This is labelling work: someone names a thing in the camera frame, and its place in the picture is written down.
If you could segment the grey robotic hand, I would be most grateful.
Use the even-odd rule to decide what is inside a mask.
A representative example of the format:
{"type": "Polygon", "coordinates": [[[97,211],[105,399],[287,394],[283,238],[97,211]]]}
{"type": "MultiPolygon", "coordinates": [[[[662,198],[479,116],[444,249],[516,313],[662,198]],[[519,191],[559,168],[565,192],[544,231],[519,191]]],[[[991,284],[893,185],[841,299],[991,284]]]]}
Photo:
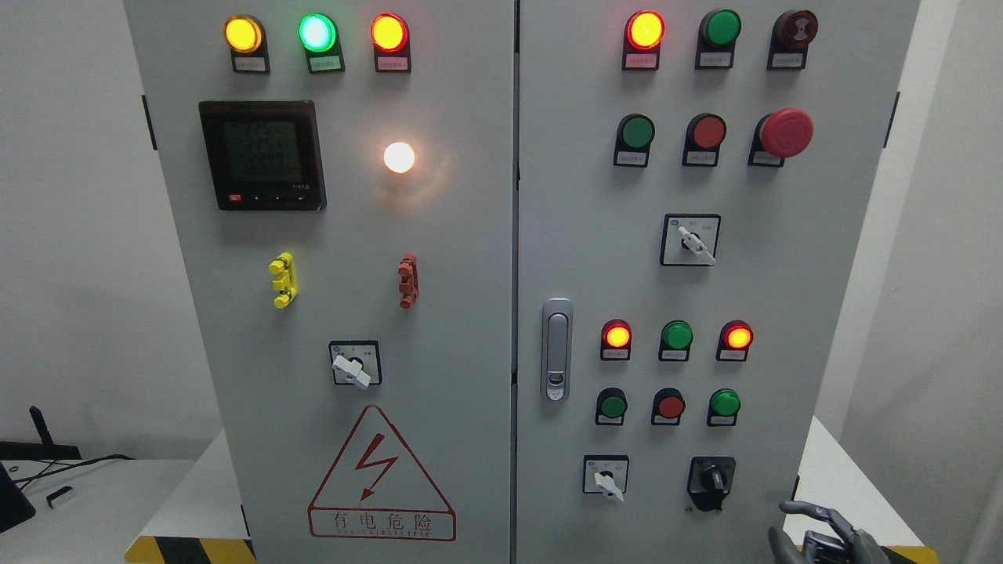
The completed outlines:
{"type": "Polygon", "coordinates": [[[889,563],[888,554],[863,529],[853,528],[834,509],[809,502],[781,502],[785,514],[803,515],[827,522],[835,537],[807,531],[802,548],[781,529],[768,530],[768,543],[777,563],[889,563]]]}

